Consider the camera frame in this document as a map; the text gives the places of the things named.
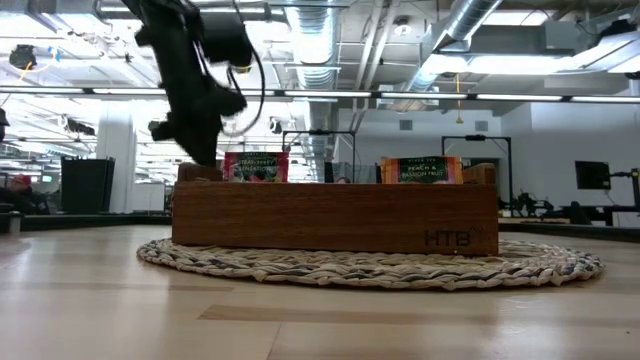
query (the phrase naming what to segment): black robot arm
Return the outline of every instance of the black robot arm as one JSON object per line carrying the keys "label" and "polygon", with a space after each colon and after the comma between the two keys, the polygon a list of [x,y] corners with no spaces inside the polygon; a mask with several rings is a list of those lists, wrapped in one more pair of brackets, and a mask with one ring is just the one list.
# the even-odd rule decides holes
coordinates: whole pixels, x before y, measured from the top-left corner
{"label": "black robot arm", "polygon": [[217,31],[215,24],[202,21],[195,5],[184,0],[123,2],[143,23],[136,42],[153,48],[160,87],[169,100],[167,121],[151,131],[154,140],[174,139],[196,163],[215,166],[221,116],[232,116],[247,103],[240,89],[232,91],[217,83],[205,61],[248,68],[255,50],[244,25],[236,21],[234,29]]}

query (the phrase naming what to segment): round rug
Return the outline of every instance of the round rug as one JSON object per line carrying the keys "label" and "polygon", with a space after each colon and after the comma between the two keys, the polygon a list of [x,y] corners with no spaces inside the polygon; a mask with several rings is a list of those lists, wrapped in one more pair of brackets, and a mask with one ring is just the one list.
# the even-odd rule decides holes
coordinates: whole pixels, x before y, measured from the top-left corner
{"label": "round rug", "polygon": [[390,289],[561,285],[604,270],[591,254],[514,240],[500,240],[500,256],[487,257],[187,247],[171,239],[151,241],[137,253],[155,264],[205,275]]}

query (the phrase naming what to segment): wooden floor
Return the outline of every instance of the wooden floor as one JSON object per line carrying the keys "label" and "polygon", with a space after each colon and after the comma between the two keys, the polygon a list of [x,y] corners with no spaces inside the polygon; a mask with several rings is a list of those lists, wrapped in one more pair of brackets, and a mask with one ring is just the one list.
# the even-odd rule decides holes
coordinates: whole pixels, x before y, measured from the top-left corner
{"label": "wooden floor", "polygon": [[567,287],[390,292],[265,285],[147,264],[168,227],[0,238],[0,359],[640,359],[640,245]]}

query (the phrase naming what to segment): wooden box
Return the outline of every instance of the wooden box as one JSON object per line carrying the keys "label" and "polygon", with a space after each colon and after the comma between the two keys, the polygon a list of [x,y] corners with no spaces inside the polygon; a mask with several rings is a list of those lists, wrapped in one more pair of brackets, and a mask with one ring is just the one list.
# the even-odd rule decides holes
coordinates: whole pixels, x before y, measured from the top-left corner
{"label": "wooden box", "polygon": [[173,241],[489,255],[497,214],[491,185],[178,182]]}
{"label": "wooden box", "polygon": [[496,166],[485,163],[471,166],[462,170],[462,178],[465,184],[496,184]]}

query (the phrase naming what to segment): ceiling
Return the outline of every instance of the ceiling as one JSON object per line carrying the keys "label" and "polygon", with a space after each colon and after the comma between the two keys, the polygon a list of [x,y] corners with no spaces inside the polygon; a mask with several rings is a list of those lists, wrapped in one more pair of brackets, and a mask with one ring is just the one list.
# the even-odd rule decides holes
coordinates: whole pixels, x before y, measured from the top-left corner
{"label": "ceiling", "polygon": [[[196,1],[202,5],[205,1]],[[324,3],[323,1],[268,1],[272,11],[280,11],[281,6],[291,4]],[[377,31],[380,42],[384,24],[371,25],[373,0],[335,0],[333,6],[340,8],[338,25],[337,58],[332,68],[338,73],[337,87],[352,90],[356,84],[364,42],[368,32]],[[586,11],[582,1],[508,1],[493,12],[485,25],[537,26],[547,21],[548,16],[563,13],[563,21],[584,18],[606,17],[623,10],[634,9],[637,1],[589,1]],[[122,7],[119,1],[103,1],[102,6]],[[430,24],[437,23],[449,14],[451,1],[402,1],[396,15],[408,16],[411,32],[398,35],[390,31],[384,45],[381,59],[373,74],[372,88],[379,85],[397,85],[407,81],[421,66],[420,44]],[[138,20],[122,17],[103,18],[81,14],[61,17],[65,24],[56,23],[60,18],[42,19],[23,13],[3,11],[0,5],[0,85],[23,86],[70,86],[70,87],[156,87],[160,76],[150,48],[139,48],[134,34],[140,28]],[[298,87],[296,69],[301,65],[293,58],[291,30],[282,22],[247,22],[247,32],[265,65],[266,87],[270,89]],[[19,44],[34,45],[38,66],[33,72],[24,73],[9,64],[11,51]],[[51,49],[56,49],[59,59]],[[212,69],[216,79],[225,82],[225,69]],[[252,70],[247,75],[238,76],[242,88],[258,88],[259,74]],[[443,92],[487,92],[487,93],[531,93],[531,94],[614,94],[627,87],[622,74],[589,72],[576,75],[499,75],[461,73],[459,77],[439,76],[434,83]],[[55,158],[61,154],[90,156],[94,152],[96,138],[71,134],[64,129],[64,118],[74,119],[98,129],[101,109],[109,98],[46,97],[32,95],[0,94],[0,104],[8,113],[11,126],[7,128],[4,146],[4,160],[0,167],[4,170],[21,171],[25,159],[38,158],[44,168],[59,168]],[[177,145],[153,143],[147,130],[150,121],[165,118],[168,104],[165,100],[136,99],[136,122],[138,133],[138,174],[140,178],[173,180],[177,163],[188,160],[188,156]],[[441,101],[431,110],[447,110],[457,106],[455,101]],[[474,102],[465,109],[493,110],[494,115],[513,106],[496,102]],[[243,127],[257,111],[257,104],[234,119],[228,126]],[[221,135],[219,151],[279,151],[281,135],[272,134],[269,120],[282,121],[285,130],[304,130],[305,107],[299,102],[267,102],[260,122],[244,137],[229,139]],[[305,149],[295,146],[290,174],[295,180],[308,180],[313,174],[304,164]]]}

